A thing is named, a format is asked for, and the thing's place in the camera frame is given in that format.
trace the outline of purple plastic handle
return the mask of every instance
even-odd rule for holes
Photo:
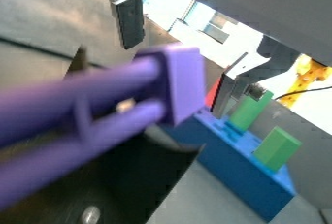
[[[125,113],[97,121],[82,140],[70,135],[0,166],[0,210],[45,185],[113,149],[121,141],[144,131],[167,113],[160,100],[145,100]]]
[[[139,60],[94,75],[0,94],[0,146],[73,120],[76,132],[0,165],[0,210],[113,149],[152,123],[180,123],[204,105],[197,48],[172,45],[143,51]],[[139,93],[133,109],[93,121]]]
[[[155,58],[94,75],[0,94],[0,147],[61,125],[81,98],[93,113],[132,98],[160,76]]]

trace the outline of screw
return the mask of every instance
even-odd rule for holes
[[[100,208],[89,206],[81,216],[82,224],[98,224],[101,218]]]

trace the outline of green peg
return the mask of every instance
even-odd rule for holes
[[[250,95],[242,100],[236,111],[230,117],[230,122],[243,132],[247,131],[250,126],[256,121],[268,103],[271,102],[272,96],[272,92],[267,91],[259,101]]]
[[[275,127],[254,154],[276,172],[294,156],[302,144],[280,127]]]

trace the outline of blue block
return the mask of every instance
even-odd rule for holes
[[[272,221],[296,195],[287,166],[275,173],[254,156],[262,143],[251,132],[242,133],[203,110],[177,128],[164,131],[183,144],[207,144],[199,161],[267,220]]]

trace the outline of cable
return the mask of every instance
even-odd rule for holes
[[[311,91],[319,91],[319,90],[325,90],[325,89],[330,89],[330,88],[332,88],[332,86],[329,86],[329,87],[325,87],[325,88],[315,88],[315,89],[307,89],[307,90],[295,91],[295,92],[291,92],[291,93],[287,93],[287,94],[279,96],[278,98],[275,98],[275,100],[278,100],[278,99],[280,99],[280,98],[283,98],[286,96],[307,93],[307,92],[311,92]]]
[[[37,51],[39,51],[42,53],[46,53],[49,55],[53,55],[57,58],[64,59],[64,60],[69,60],[69,61],[73,60],[73,57],[70,55],[65,54],[65,53],[61,53],[61,52],[57,52],[54,50],[42,48],[39,46],[35,46],[35,45],[25,43],[25,42],[15,41],[15,40],[9,39],[9,38],[6,38],[3,36],[0,36],[0,43],[7,43],[7,44],[10,44],[13,46],[18,46],[18,47],[22,47],[22,48],[26,48],[26,49],[37,50]],[[106,66],[104,66],[104,65],[101,65],[98,63],[94,63],[94,62],[89,62],[89,65],[96,67],[96,68],[106,69]]]

